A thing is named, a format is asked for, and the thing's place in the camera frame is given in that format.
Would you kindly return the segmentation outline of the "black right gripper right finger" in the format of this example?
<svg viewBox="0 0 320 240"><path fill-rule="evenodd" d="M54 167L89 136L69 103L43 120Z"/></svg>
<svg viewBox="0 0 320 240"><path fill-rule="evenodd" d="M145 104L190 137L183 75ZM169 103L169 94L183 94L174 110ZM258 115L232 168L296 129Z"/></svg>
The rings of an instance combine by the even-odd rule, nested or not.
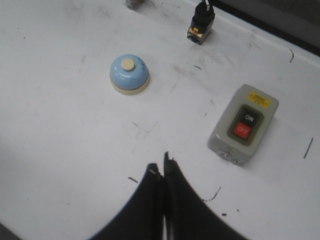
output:
<svg viewBox="0 0 320 240"><path fill-rule="evenodd" d="M164 153L164 214L168 240L245 240L197 195L178 163Z"/></svg>

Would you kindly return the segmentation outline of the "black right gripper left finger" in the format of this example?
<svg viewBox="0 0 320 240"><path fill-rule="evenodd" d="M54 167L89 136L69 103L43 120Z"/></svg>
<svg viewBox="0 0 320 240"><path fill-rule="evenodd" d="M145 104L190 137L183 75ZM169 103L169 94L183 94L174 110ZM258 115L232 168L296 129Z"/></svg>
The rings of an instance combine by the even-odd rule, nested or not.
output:
<svg viewBox="0 0 320 240"><path fill-rule="evenodd" d="M137 189L121 211L92 240L161 240L165 181L156 163L147 165Z"/></svg>

